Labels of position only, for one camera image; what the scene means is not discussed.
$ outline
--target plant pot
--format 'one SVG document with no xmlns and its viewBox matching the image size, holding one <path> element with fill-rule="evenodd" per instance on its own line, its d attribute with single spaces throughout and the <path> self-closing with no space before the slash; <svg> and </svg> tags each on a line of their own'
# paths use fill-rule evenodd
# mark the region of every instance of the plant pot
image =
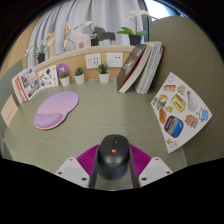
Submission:
<svg viewBox="0 0 224 224">
<path fill-rule="evenodd" d="M 45 61 L 45 54 L 41 54 L 37 56 L 37 61 L 40 64 L 41 62 Z"/>
<path fill-rule="evenodd" d="M 107 72 L 106 74 L 99 74 L 100 83 L 105 84 L 109 82 L 110 79 L 110 72 Z"/>
<path fill-rule="evenodd" d="M 132 46 L 142 43 L 142 36 L 139 35 L 129 35 L 129 39 Z"/>
<path fill-rule="evenodd" d="M 67 76 L 66 78 L 60 79 L 61 80 L 61 84 L 63 86 L 68 86 L 70 84 L 69 82 L 69 76 Z"/>
<path fill-rule="evenodd" d="M 99 46 L 99 39 L 91 39 L 91 46 Z"/>
<path fill-rule="evenodd" d="M 82 75 L 75 75 L 75 81 L 78 85 L 84 83 L 84 74 Z"/>
</svg>

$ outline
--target white pot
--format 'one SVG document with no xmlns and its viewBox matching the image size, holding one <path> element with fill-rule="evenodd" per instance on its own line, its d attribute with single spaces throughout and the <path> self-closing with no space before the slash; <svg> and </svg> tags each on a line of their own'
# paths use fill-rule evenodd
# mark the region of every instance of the white pot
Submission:
<svg viewBox="0 0 224 224">
<path fill-rule="evenodd" d="M 69 75 L 66 78 L 60 79 L 61 80 L 61 84 L 63 86 L 68 86 L 70 84 L 69 82 Z"/>
<path fill-rule="evenodd" d="M 99 78 L 100 83 L 102 84 L 108 83 L 110 78 L 110 72 L 108 72 L 107 74 L 99 74 Z"/>
<path fill-rule="evenodd" d="M 84 83 L 84 74 L 82 75 L 75 75 L 75 81 L 78 85 L 83 84 Z"/>
</svg>

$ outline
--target pink mouse pad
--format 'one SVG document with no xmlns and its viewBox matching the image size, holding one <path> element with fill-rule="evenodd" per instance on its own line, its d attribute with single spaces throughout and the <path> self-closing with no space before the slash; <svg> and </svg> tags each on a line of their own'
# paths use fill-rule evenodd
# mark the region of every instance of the pink mouse pad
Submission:
<svg viewBox="0 0 224 224">
<path fill-rule="evenodd" d="M 78 101 L 78 95 L 71 91 L 57 93 L 49 97 L 40 105 L 34 116 L 35 127 L 44 130 L 58 126 L 75 108 Z"/>
</svg>

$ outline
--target wall outlet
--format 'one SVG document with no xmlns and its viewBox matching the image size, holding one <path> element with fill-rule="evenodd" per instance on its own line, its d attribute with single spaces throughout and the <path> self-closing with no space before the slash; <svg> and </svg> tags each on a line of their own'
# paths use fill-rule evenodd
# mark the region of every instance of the wall outlet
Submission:
<svg viewBox="0 0 224 224">
<path fill-rule="evenodd" d="M 101 64 L 101 54 L 86 55 L 86 68 L 97 68 L 97 64 Z"/>
<path fill-rule="evenodd" d="M 123 53 L 107 53 L 107 63 L 110 67 L 123 67 Z"/>
</svg>

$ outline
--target black mouse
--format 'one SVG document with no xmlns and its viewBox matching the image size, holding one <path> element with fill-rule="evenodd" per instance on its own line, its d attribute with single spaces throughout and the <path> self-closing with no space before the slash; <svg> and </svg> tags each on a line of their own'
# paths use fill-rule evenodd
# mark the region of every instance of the black mouse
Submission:
<svg viewBox="0 0 224 224">
<path fill-rule="evenodd" d="M 130 158 L 129 143 L 122 135 L 108 135 L 99 146 L 98 171 L 109 180 L 122 177 Z"/>
</svg>

